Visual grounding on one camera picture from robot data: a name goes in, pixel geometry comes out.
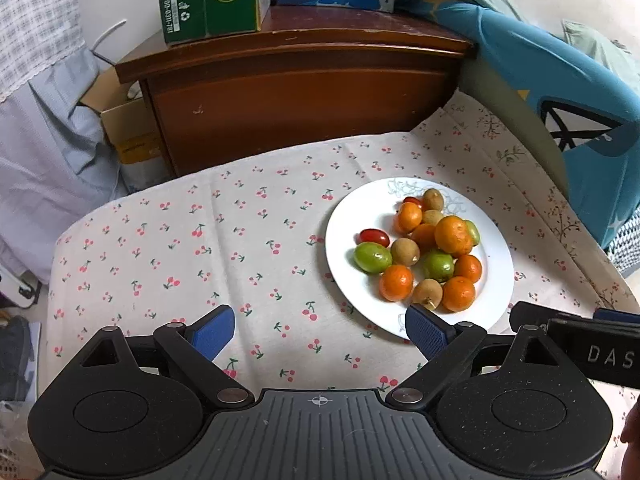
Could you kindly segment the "person's hand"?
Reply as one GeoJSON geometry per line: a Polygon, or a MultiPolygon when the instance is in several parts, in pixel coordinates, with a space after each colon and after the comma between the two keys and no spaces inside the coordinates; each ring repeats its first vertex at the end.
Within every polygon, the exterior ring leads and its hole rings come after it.
{"type": "Polygon", "coordinates": [[[622,480],[640,480],[640,412],[639,403],[629,411],[620,440],[627,448],[620,467],[622,480]]]}

